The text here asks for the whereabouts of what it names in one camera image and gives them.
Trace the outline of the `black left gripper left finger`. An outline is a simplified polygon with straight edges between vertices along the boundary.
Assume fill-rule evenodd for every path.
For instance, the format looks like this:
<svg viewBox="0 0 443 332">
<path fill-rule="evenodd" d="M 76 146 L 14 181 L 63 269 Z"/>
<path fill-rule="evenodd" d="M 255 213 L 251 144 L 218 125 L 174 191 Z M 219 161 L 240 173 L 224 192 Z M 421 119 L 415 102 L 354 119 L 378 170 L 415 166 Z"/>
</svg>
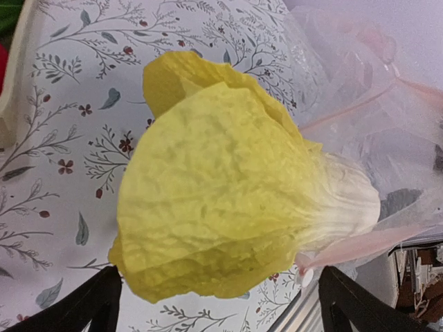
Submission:
<svg viewBox="0 0 443 332">
<path fill-rule="evenodd" d="M 8 328 L 24 331 L 115 332 L 120 310 L 122 280 L 116 266 L 107 266 L 58 303 Z"/>
</svg>

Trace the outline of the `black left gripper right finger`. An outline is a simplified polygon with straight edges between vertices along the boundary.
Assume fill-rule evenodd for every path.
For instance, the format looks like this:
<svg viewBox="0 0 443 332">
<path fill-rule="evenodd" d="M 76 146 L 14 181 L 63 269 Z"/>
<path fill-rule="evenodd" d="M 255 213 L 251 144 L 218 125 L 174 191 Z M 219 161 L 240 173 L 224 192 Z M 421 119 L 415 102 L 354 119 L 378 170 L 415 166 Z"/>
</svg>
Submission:
<svg viewBox="0 0 443 332">
<path fill-rule="evenodd" d="M 324 267 L 318 282 L 323 328 L 326 332 L 431 331 L 383 303 L 334 266 Z"/>
</svg>

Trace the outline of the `toy napa cabbage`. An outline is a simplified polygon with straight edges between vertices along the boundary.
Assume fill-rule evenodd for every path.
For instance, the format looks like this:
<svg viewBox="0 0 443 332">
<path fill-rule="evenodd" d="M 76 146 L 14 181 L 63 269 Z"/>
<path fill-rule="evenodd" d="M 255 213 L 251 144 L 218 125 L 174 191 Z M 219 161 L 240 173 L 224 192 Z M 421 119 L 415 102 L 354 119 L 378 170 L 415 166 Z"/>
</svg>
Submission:
<svg viewBox="0 0 443 332">
<path fill-rule="evenodd" d="M 123 174 L 109 251 L 135 295 L 238 297 L 378 221 L 366 174 L 304 139 L 250 75 L 167 52 L 143 93 L 155 121 Z"/>
</svg>

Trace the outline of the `clear zip top bag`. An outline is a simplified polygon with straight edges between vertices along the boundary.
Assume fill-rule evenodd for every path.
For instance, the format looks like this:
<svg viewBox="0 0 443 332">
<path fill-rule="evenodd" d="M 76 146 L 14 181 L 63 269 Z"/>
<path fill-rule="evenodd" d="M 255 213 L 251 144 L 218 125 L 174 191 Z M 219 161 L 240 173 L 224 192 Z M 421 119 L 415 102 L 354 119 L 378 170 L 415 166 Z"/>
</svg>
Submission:
<svg viewBox="0 0 443 332">
<path fill-rule="evenodd" d="M 378 24 L 296 6 L 285 18 L 305 75 L 302 134 L 358 164 L 378 191 L 377 222 L 296 257 L 303 286 L 324 266 L 354 269 L 398 248 L 442 242 L 442 91 L 422 83 Z"/>
</svg>

